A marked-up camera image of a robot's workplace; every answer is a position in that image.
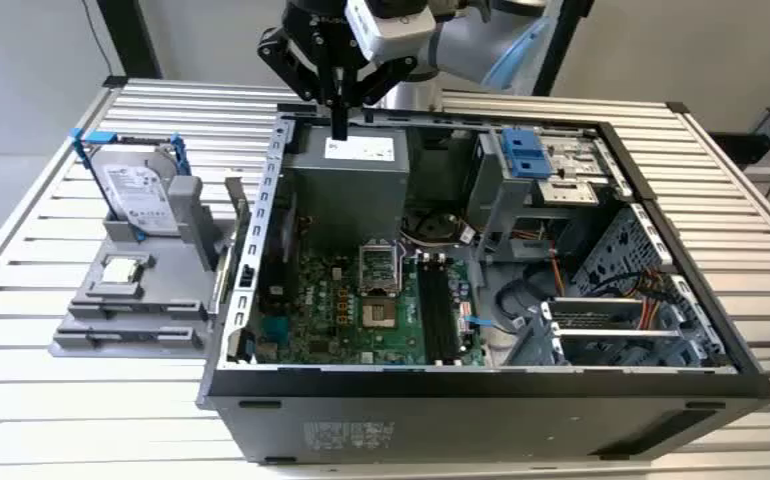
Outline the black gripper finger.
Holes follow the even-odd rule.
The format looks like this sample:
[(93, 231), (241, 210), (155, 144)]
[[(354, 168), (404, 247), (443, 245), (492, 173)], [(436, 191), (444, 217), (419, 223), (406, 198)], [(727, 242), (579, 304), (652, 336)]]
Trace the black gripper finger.
[(354, 107), (375, 104), (392, 88), (407, 79), (418, 66), (415, 57), (386, 61), (362, 80), (354, 78), (343, 84), (343, 112), (339, 115), (339, 139), (348, 138), (348, 111)]
[(335, 67), (331, 62), (325, 37), (319, 29), (304, 38), (300, 46), (312, 61), (316, 70), (308, 68), (291, 47), (291, 37), (283, 28), (269, 28), (263, 32), (257, 53), (284, 83), (297, 96), (307, 101), (315, 100), (331, 110), (331, 128), (334, 140), (342, 139), (342, 97), (338, 91)]

